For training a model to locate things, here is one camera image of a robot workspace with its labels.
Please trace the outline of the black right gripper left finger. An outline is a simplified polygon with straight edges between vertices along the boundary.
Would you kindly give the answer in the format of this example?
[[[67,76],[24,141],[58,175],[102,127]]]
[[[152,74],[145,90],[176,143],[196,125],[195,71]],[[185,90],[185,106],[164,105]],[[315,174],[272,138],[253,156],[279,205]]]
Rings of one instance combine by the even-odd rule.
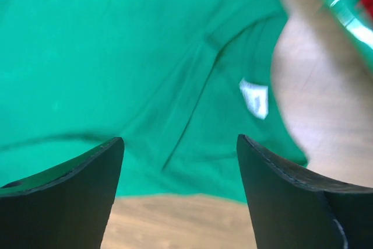
[[[120,137],[1,187],[1,248],[100,248],[121,173]]]

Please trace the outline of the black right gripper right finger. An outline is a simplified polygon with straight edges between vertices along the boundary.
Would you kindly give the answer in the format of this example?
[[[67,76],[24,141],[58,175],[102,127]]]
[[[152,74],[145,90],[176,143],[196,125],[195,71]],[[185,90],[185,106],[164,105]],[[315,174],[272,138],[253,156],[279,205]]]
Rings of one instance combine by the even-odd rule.
[[[237,139],[256,246],[372,248],[372,188],[335,180]]]

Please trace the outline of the green t shirt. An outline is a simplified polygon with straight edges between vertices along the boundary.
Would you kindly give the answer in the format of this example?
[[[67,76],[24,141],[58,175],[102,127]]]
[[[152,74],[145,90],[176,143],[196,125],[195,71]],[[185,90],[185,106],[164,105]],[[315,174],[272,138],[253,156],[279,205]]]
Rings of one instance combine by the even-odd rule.
[[[1,184],[113,138],[117,195],[245,202],[244,134],[302,166],[270,85],[280,0],[1,0]]]

